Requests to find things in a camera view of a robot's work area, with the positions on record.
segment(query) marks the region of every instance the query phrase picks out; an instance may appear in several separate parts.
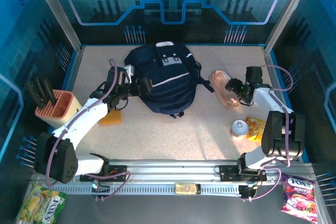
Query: knife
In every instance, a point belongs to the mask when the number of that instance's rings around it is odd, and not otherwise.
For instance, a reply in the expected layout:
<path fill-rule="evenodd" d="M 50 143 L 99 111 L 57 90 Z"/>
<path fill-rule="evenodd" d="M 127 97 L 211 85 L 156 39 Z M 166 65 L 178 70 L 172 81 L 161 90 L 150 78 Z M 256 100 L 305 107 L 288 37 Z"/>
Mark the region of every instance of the knife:
<path fill-rule="evenodd" d="M 45 102 L 43 101 L 42 97 L 40 96 L 38 92 L 38 88 L 36 85 L 35 81 L 28 81 L 26 83 L 27 90 L 33 99 L 33 101 L 36 103 L 36 105 L 40 108 L 43 109 L 45 107 Z"/>
<path fill-rule="evenodd" d="M 44 104 L 48 104 L 49 99 L 47 98 L 47 95 L 44 93 L 42 85 L 41 85 L 41 78 L 40 77 L 36 77 L 35 78 L 35 83 L 36 83 L 36 88 L 41 96 L 41 98 L 44 101 Z"/>
<path fill-rule="evenodd" d="M 52 105 L 55 106 L 56 102 L 57 102 L 57 99 L 54 96 L 54 91 L 52 89 L 51 83 L 48 80 L 48 78 L 44 78 L 42 80 L 41 85 L 42 85 L 44 93 L 47 95 L 47 97 L 50 100 L 50 102 L 52 103 Z"/>

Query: orange knife block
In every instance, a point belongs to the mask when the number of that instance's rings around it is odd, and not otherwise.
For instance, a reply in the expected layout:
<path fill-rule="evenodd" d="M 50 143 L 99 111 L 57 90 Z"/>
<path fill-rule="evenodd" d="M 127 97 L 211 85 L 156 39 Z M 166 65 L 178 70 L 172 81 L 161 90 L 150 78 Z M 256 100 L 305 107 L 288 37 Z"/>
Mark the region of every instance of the orange knife block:
<path fill-rule="evenodd" d="M 82 106 L 72 92 L 56 89 L 53 91 L 57 99 L 55 106 L 49 101 L 43 109 L 37 107 L 35 115 L 57 129 L 68 122 Z"/>

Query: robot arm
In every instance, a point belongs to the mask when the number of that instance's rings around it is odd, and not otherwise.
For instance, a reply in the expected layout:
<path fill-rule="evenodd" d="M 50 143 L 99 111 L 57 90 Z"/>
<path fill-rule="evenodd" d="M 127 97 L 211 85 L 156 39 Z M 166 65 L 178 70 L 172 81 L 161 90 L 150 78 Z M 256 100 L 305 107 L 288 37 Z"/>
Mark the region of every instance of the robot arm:
<path fill-rule="evenodd" d="M 74 176 L 83 174 L 99 174 L 106 176 L 109 169 L 109 160 L 98 154 L 91 153 L 87 156 L 76 156 L 75 149 L 89 130 L 111 110 L 119 104 L 120 100 L 127 100 L 130 96 L 139 96 L 152 89 L 152 82 L 148 78 L 131 82 L 134 68 L 126 66 L 117 68 L 117 80 L 112 91 L 93 108 L 90 106 L 101 99 L 111 88 L 114 78 L 114 67 L 109 70 L 107 80 L 103 82 L 90 95 L 83 108 L 76 113 L 81 114 L 70 124 L 74 115 L 66 124 L 54 130 L 52 134 L 41 133 L 37 138 L 34 170 L 46 174 L 47 162 L 57 138 L 61 141 L 57 146 L 50 167 L 50 177 L 67 183 Z"/>
<path fill-rule="evenodd" d="M 289 157 L 299 157 L 303 153 L 305 117 L 294 113 L 283 104 L 271 86 L 262 83 L 262 74 L 261 67 L 248 67 L 245 84 L 238 79 L 231 79 L 225 87 L 237 94 L 241 104 L 250 106 L 255 103 L 268 115 L 261 145 L 249 153 L 244 153 L 238 160 L 242 172 L 260 170 L 265 163 L 274 158 L 285 160 L 285 111 L 289 114 Z"/>

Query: speckled table surface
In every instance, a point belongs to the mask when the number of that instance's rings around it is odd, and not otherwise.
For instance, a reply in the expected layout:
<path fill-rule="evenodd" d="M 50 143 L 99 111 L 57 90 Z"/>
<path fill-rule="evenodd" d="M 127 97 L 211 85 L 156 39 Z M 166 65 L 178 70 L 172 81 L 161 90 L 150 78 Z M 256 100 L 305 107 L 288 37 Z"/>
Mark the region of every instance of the speckled table surface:
<path fill-rule="evenodd" d="M 245 80 L 246 67 L 265 64 L 261 47 L 188 46 L 202 64 L 204 79 L 217 69 L 232 78 Z M 106 80 L 109 58 L 118 66 L 135 46 L 87 46 L 76 77 L 73 93 L 83 105 L 90 93 Z M 263 69 L 264 83 L 271 83 Z M 198 85 L 193 104 L 180 119 L 153 113 L 138 97 L 132 97 L 122 110 L 122 122 L 109 126 L 96 124 L 78 145 L 77 154 L 99 153 L 117 159 L 237 159 L 259 144 L 235 141 L 229 129 L 246 116 L 266 120 L 256 106 L 226 110 L 214 93 Z"/>

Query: yellow battery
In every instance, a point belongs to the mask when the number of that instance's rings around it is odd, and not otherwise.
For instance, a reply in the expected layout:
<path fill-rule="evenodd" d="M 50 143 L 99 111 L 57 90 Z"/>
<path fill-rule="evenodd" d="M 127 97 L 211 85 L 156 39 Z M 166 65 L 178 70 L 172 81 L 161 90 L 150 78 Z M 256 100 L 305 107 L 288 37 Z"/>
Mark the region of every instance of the yellow battery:
<path fill-rule="evenodd" d="M 175 193 L 183 195 L 201 194 L 201 185 L 195 183 L 175 183 Z"/>

